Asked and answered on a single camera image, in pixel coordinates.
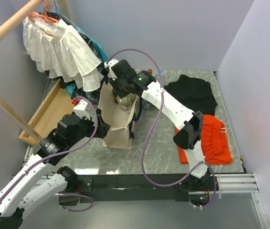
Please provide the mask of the clear glass green-cap bottle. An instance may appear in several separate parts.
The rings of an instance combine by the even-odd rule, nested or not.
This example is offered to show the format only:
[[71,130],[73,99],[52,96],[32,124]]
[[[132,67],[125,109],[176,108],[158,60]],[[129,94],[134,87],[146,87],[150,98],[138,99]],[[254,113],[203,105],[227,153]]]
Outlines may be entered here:
[[122,111],[130,110],[134,101],[135,101],[136,95],[135,94],[129,94],[123,98],[117,97],[118,105]]

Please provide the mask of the blue-cap water bottle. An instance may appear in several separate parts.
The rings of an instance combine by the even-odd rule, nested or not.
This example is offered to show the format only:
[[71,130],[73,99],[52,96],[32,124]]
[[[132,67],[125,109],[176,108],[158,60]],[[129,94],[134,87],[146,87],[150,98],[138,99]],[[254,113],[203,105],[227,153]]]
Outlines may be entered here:
[[159,75],[157,75],[157,78],[158,78],[159,80],[161,80],[161,84],[162,84],[162,86],[164,87],[165,84],[166,84],[165,71],[164,71],[163,69],[160,69],[159,71],[160,71],[160,74],[161,74],[161,78],[159,77]]

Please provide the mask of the beige canvas tote bag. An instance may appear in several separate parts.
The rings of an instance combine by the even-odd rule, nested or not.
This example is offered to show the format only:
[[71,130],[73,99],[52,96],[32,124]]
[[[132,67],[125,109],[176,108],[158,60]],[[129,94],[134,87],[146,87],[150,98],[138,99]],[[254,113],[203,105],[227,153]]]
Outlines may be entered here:
[[98,109],[103,122],[109,125],[103,146],[130,149],[134,138],[134,118],[139,111],[139,97],[136,95],[130,110],[122,111],[114,101],[113,90],[110,83],[103,83],[101,87]]

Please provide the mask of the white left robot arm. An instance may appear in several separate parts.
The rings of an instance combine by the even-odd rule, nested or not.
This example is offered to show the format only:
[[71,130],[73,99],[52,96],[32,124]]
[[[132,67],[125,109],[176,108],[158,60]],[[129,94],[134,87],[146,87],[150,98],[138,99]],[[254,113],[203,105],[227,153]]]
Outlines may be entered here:
[[45,183],[34,188],[40,178],[52,172],[54,167],[72,151],[81,139],[104,138],[110,128],[98,114],[78,117],[65,115],[46,138],[34,149],[21,171],[0,191],[0,229],[17,229],[24,218],[55,193],[80,191],[78,175],[69,167],[58,169]]

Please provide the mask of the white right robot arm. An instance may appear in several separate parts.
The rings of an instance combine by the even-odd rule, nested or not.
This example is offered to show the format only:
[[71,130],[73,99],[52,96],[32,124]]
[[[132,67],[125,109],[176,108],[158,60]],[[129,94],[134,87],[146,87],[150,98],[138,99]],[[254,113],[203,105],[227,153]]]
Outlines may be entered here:
[[201,147],[203,114],[182,105],[169,94],[160,82],[145,70],[137,73],[126,60],[105,62],[109,69],[110,84],[121,97],[136,94],[162,112],[176,127],[174,143],[183,149],[189,164],[193,188],[202,190],[208,185],[211,170],[208,168]]

